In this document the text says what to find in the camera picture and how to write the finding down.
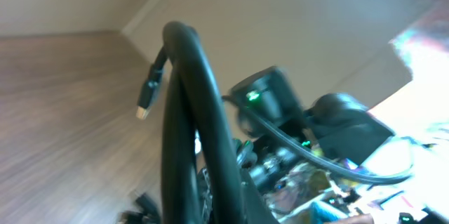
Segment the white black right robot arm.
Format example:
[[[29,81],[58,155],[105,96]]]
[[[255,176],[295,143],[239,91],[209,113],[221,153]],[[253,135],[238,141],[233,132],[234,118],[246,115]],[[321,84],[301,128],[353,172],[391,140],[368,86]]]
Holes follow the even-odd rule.
[[[240,81],[222,99],[236,107],[239,128],[254,140],[240,146],[238,163],[261,192],[275,190],[301,163],[365,184],[403,180],[368,167],[394,132],[350,95],[329,93],[306,109],[284,72],[271,66]]]

